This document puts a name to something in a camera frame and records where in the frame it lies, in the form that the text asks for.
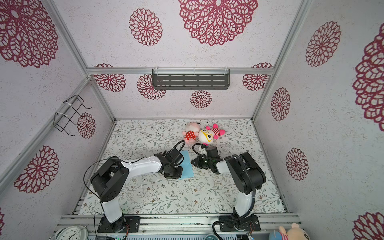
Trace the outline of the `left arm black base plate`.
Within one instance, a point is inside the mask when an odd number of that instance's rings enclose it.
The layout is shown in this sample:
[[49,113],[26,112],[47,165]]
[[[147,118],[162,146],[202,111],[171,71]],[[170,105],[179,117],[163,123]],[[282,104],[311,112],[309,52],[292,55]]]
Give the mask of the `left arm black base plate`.
[[114,223],[110,223],[103,216],[98,225],[97,233],[137,233],[140,225],[140,217],[122,216]]

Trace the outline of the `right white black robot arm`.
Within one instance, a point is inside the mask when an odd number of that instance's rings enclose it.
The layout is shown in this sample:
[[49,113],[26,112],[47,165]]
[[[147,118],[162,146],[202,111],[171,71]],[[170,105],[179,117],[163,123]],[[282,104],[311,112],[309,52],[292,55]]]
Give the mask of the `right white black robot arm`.
[[231,155],[225,158],[219,156],[217,147],[209,147],[204,144],[193,144],[193,152],[197,157],[192,164],[212,173],[230,174],[239,196],[234,207],[234,218],[242,219],[251,215],[258,190],[260,190],[267,178],[264,171],[248,153]]

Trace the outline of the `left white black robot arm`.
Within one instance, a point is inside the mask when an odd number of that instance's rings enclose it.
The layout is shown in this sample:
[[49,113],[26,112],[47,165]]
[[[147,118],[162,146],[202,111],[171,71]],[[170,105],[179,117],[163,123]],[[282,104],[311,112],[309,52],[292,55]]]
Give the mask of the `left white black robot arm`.
[[123,219],[118,195],[128,179],[150,173],[161,173],[168,179],[180,179],[183,161],[184,156],[175,148],[135,161],[123,161],[116,156],[107,159],[91,177],[92,187],[104,210],[104,219],[109,224]]

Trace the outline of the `light blue paper sheet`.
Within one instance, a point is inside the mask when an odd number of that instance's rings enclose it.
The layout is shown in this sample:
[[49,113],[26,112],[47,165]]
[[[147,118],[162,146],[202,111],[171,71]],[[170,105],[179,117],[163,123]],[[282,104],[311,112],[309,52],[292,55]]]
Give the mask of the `light blue paper sheet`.
[[181,151],[181,153],[184,157],[184,160],[180,165],[180,167],[183,168],[181,179],[184,180],[184,179],[192,178],[194,177],[194,172],[191,164],[190,154],[188,151]]

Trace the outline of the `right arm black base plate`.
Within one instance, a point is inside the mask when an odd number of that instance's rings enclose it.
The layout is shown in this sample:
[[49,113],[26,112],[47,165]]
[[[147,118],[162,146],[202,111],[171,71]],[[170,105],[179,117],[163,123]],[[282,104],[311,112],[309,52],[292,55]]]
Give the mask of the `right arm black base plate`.
[[237,218],[235,215],[220,216],[220,231],[252,232],[261,230],[259,219],[255,214],[251,214],[250,216],[237,221],[234,221],[235,218]]

